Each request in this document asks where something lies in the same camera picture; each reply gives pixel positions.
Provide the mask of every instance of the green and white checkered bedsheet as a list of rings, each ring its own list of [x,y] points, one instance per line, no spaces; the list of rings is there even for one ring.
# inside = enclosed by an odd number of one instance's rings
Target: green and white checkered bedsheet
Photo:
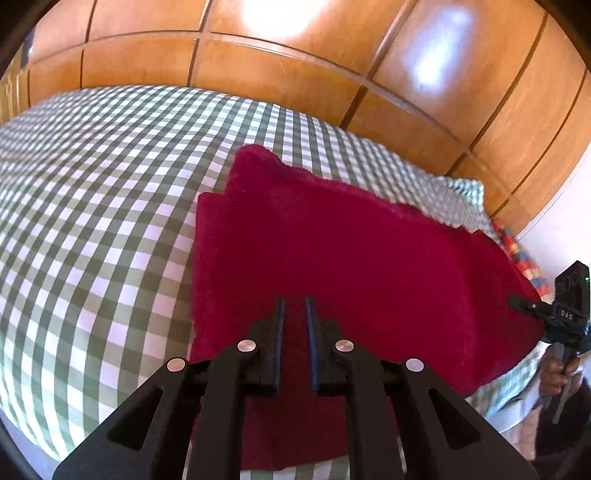
[[[249,143],[496,238],[479,182],[434,177],[277,105],[153,86],[48,99],[0,129],[0,408],[51,457],[66,457],[165,359],[186,355],[195,200],[223,190],[232,153]],[[471,403],[485,415],[500,408],[533,375],[530,357]],[[344,458],[274,478],[347,471]]]

